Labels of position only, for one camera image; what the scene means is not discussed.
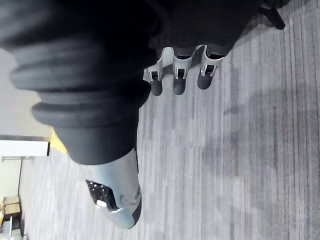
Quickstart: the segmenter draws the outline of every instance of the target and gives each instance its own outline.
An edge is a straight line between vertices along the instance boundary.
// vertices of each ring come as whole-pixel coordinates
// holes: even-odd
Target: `gray carpet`
[[[67,156],[25,160],[30,240],[319,240],[319,6],[292,0],[284,31],[244,34],[208,90],[197,87],[199,54],[184,95],[165,76],[140,111],[143,211],[132,230],[95,210]]]

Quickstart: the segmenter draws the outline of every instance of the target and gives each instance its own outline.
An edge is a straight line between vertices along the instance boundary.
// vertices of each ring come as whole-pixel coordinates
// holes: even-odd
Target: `robotic arm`
[[[157,0],[0,0],[0,47],[19,66],[13,84],[38,92],[33,115],[54,127],[81,165],[93,202],[123,229],[137,223],[142,208],[139,108],[151,86],[156,96],[163,90],[161,54],[158,60],[148,46],[173,47],[173,90],[181,95],[196,46],[206,45],[198,86],[207,89],[258,9],[284,28],[264,0],[160,2],[170,14]],[[147,67],[151,85],[143,81]]]
[[[0,0],[0,47],[18,62],[13,84],[37,91],[33,115],[54,127],[94,204],[123,229],[142,208],[137,128],[157,21],[142,0]]]

